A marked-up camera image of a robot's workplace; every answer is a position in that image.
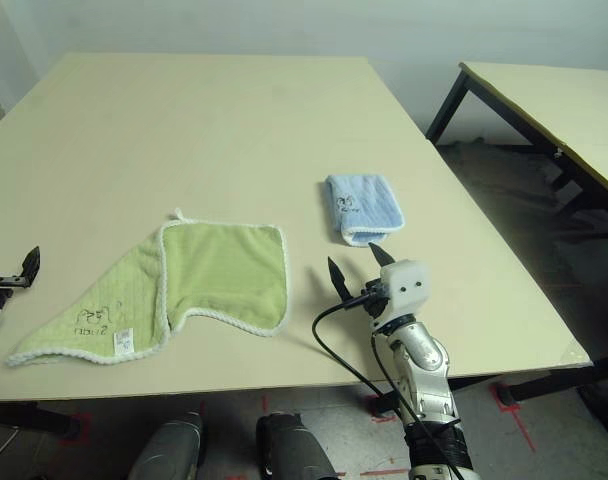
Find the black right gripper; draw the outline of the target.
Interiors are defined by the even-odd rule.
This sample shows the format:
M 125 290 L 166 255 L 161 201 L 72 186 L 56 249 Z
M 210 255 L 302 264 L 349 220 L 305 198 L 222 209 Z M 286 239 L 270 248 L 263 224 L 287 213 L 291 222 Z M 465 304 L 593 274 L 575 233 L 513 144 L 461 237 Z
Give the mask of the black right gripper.
M 395 263 L 395 259 L 378 244 L 369 242 L 368 245 L 379 266 L 388 266 Z M 327 265 L 331 283 L 344 302 L 345 310 L 362 307 L 370 318 L 378 318 L 382 315 L 389 302 L 389 295 L 387 287 L 381 279 L 367 282 L 361 293 L 353 298 L 338 265 L 330 257 L 327 258 Z

